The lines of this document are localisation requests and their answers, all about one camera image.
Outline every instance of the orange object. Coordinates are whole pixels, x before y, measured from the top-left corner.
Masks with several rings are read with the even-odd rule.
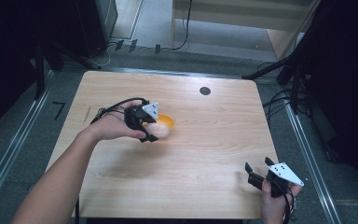
[[[173,125],[175,125],[175,122],[173,121],[173,119],[165,114],[159,114],[158,113],[158,119],[156,119],[157,123],[163,123],[165,125],[167,125],[170,129],[173,127]]]

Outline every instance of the hand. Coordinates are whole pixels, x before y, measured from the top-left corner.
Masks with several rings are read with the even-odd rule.
[[[116,111],[105,114],[101,119],[91,124],[88,129],[94,133],[98,141],[115,139],[123,136],[142,139],[146,137],[144,132],[130,129],[124,122],[123,112],[125,108],[138,105],[135,101],[127,102],[119,106]]]
[[[261,204],[261,219],[264,224],[282,223],[286,209],[286,201],[283,196],[278,198],[271,197],[271,184],[265,179],[263,181],[263,199]],[[293,185],[291,187],[293,196],[296,197],[302,190],[301,186]],[[292,195],[286,194],[289,203],[292,202]]]

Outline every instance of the hand-held gripper device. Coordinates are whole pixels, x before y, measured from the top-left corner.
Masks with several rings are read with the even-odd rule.
[[[275,164],[270,158],[266,157],[265,163],[268,166],[266,179],[271,183],[271,197],[277,198],[283,196],[285,199],[286,211],[283,223],[288,223],[292,208],[290,207],[286,194],[292,196],[292,204],[295,202],[295,197],[289,188],[289,182],[297,184],[301,187],[304,186],[304,182],[302,182],[284,162]],[[248,183],[262,190],[264,177],[255,174],[248,162],[245,163],[245,170],[249,174]]]
[[[133,105],[128,108],[124,108],[124,112],[117,110],[117,108],[122,104],[135,100],[140,100],[142,103],[140,105]],[[112,111],[123,113],[124,122],[129,128],[142,131],[146,134],[145,138],[140,139],[141,142],[155,142],[158,140],[155,135],[150,134],[144,127],[144,123],[155,123],[156,119],[158,119],[158,103],[150,104],[149,101],[140,97],[130,98],[110,107],[99,109],[98,114],[95,116],[95,119],[91,122],[91,124],[100,119],[103,115]]]
[[[149,141],[155,142],[158,138],[150,134],[144,127],[144,122],[155,123],[158,119],[158,103],[149,102],[134,105],[124,110],[124,121],[127,126],[133,130],[140,130],[146,134],[146,137],[140,139],[141,142]]]

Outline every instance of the wrist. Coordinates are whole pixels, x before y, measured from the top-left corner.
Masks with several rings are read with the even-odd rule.
[[[265,218],[265,217],[261,217],[261,222],[263,224],[282,224],[282,219],[279,217],[275,217],[275,218]]]
[[[98,142],[100,142],[101,140],[103,140],[103,138],[101,137],[101,135],[99,134],[98,130],[95,129],[93,127],[93,125],[90,125],[89,127],[87,127],[86,129],[84,129],[83,131],[81,131],[77,137],[83,138],[85,140],[87,140],[88,142],[97,145]]]

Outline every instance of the table surface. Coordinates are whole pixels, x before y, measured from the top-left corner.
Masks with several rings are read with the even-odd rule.
[[[208,87],[209,95],[200,93]],[[258,218],[261,191],[247,183],[278,161],[253,81],[87,72],[48,167],[100,107],[131,97],[158,102],[171,116],[170,136],[141,143],[100,142],[80,192],[82,217]]]

